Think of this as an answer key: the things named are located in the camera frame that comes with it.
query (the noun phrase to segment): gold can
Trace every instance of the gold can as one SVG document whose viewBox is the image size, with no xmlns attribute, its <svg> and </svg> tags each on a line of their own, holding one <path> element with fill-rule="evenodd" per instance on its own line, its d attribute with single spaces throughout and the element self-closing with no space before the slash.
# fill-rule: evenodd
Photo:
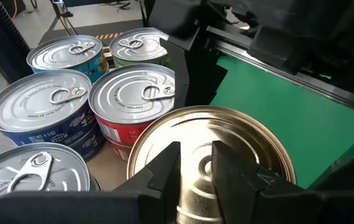
<svg viewBox="0 0 354 224">
<path fill-rule="evenodd" d="M 153 122 L 136 141 L 127 178 L 171 142 L 181 143 L 181 193 L 177 223 L 223 223 L 212 182 L 212 142 L 223 141 L 276 175 L 296 183 L 287 151 L 273 133 L 247 114 L 215 106 L 175 110 Z"/>
</svg>

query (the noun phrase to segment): blue can label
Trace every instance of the blue can label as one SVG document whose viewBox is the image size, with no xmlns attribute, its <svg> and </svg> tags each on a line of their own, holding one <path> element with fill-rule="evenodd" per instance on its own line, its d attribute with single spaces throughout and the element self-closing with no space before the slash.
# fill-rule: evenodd
<svg viewBox="0 0 354 224">
<path fill-rule="evenodd" d="M 36 68 L 32 68 L 34 73 L 43 72 L 46 70 L 40 70 Z M 94 83 L 97 79 L 101 78 L 108 69 L 108 62 L 104 57 L 103 53 L 99 53 L 95 57 L 91 58 L 89 61 L 77 65 L 68 69 L 76 70 L 87 75 L 91 82 Z"/>
<path fill-rule="evenodd" d="M 95 116 L 90 110 L 88 103 L 86 103 L 64 122 L 45 130 L 31 133 L 10 133 L 5 131 L 2 131 L 2 133 L 18 146 L 37 142 L 56 142 L 69 146 L 86 135 L 95 124 Z"/>
<path fill-rule="evenodd" d="M 85 161 L 94 157 L 104 146 L 105 137 L 100 127 L 97 125 L 88 133 L 87 138 L 73 145 L 73 149 L 78 152 Z"/>
</svg>

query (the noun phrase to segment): silver can lid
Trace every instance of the silver can lid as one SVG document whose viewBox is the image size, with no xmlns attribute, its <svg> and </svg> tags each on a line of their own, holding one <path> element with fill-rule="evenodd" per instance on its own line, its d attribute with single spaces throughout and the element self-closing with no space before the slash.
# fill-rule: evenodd
<svg viewBox="0 0 354 224">
<path fill-rule="evenodd" d="M 167 40 L 169 36 L 155 28 L 134 29 L 113 39 L 110 52 L 127 61 L 152 60 L 167 54 L 160 45 L 160 38 Z"/>
<path fill-rule="evenodd" d="M 90 90 L 90 79 L 74 70 L 22 78 L 0 92 L 0 130 L 27 132 L 56 124 L 84 105 Z"/>
<path fill-rule="evenodd" d="M 93 58 L 102 51 L 102 42 L 88 35 L 71 35 L 41 44 L 27 56 L 36 69 L 70 68 Z"/>
<path fill-rule="evenodd" d="M 90 106 L 99 117 L 120 124 L 152 121 L 174 106 L 174 72 L 154 64 L 118 68 L 93 85 Z"/>
<path fill-rule="evenodd" d="M 48 163 L 44 163 L 45 158 L 38 155 L 40 153 L 49 155 L 50 161 L 47 162 L 50 162 L 50 166 L 46 166 Z M 29 167 L 29 161 L 42 166 Z M 47 174 L 47 181 L 42 184 L 41 177 L 44 174 Z M 42 185 L 42 190 L 88 191 L 90 184 L 84 160 L 67 146 L 49 142 L 34 143 L 0 154 L 0 196 L 19 190 L 39 190 Z"/>
</svg>

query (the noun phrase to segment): green surface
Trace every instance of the green surface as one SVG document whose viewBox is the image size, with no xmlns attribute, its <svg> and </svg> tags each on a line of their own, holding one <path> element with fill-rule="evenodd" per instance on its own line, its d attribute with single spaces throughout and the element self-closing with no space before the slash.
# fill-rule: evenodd
<svg viewBox="0 0 354 224">
<path fill-rule="evenodd" d="M 354 144 L 354 110 L 233 57 L 212 105 L 244 112 L 282 142 L 307 188 Z"/>
</svg>

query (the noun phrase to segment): red can label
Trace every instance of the red can label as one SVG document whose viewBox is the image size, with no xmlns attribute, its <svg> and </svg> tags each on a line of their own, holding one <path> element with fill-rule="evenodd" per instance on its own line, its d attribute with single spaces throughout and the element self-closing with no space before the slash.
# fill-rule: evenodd
<svg viewBox="0 0 354 224">
<path fill-rule="evenodd" d="M 120 146 L 114 142 L 108 140 L 108 144 L 111 150 L 124 161 L 128 161 L 129 155 L 131 153 L 132 147 Z"/>
<path fill-rule="evenodd" d="M 139 135 L 148 127 L 152 122 L 146 122 L 141 124 L 117 124 L 96 116 L 102 133 L 112 141 L 125 145 L 133 146 L 137 141 Z"/>
</svg>

